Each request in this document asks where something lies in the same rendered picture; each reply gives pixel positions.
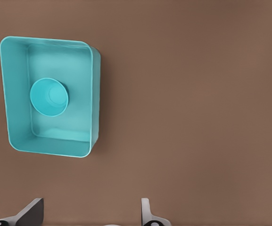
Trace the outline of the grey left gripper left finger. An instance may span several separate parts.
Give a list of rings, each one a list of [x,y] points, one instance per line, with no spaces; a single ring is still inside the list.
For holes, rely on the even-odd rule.
[[[35,198],[14,216],[0,219],[0,226],[42,226],[44,199]]]

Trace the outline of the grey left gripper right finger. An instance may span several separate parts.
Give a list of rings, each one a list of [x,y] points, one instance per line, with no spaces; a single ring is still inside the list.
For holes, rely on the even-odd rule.
[[[171,226],[165,218],[157,217],[151,213],[148,198],[141,199],[141,226]]]

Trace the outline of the teal rectangular box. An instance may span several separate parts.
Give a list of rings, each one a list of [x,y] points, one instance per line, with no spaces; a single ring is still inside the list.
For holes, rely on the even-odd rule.
[[[82,158],[99,137],[101,55],[83,41],[8,36],[0,42],[8,139],[21,152]],[[31,86],[53,78],[69,104],[48,117],[30,101]]]

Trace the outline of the teal cup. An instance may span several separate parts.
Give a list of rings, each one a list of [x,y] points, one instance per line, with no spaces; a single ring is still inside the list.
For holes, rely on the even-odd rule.
[[[56,117],[67,109],[69,95],[65,86],[58,80],[42,78],[31,86],[30,101],[40,114]]]

